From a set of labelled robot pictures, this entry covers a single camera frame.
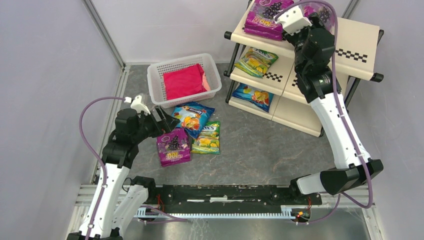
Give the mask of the purple grape candy bag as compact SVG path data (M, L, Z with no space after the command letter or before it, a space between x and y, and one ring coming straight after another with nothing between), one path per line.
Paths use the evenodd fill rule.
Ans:
M175 128L156 138L156 148L162 167L191 161L189 136L183 128Z
M335 15L328 6L317 2L305 3L302 6L305 17L308 17L313 13L317 13L320 20L326 25L327 28L334 26Z
M247 12L243 30L247 34L275 41L283 40L283 27L274 17L293 4L293 0L254 0Z

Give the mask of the blue Slendy bag front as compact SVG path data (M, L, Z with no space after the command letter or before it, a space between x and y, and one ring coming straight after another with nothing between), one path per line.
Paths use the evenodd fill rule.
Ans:
M248 101L265 112L270 111L271 103L274 97L273 93L240 83L232 92L232 97Z

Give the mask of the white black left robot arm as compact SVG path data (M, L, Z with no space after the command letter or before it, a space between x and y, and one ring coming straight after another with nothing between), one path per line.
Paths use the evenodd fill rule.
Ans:
M131 180L125 198L118 202L122 186L137 154L139 144L174 130L180 120L157 106L149 113L125 108L115 118L115 129L102 150L100 172L91 205L77 232L69 240L122 240L143 203L155 197L153 178L136 176Z

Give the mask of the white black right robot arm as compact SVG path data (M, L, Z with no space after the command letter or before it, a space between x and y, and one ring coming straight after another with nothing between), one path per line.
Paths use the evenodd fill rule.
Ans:
M369 183L384 169L380 159L364 148L344 104L341 86L328 66L336 51L335 37L317 13L302 17L301 29L286 40L294 46L296 85L318 116L334 157L335 167L295 178L290 190L295 196L327 192L336 195Z

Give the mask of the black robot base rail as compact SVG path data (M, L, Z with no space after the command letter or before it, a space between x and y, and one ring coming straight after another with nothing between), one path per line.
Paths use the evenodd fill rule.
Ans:
M157 185L154 179L136 176L130 186L148 191L144 204L158 206L167 214L278 214L283 207L318 206L318 193L296 195L285 185Z

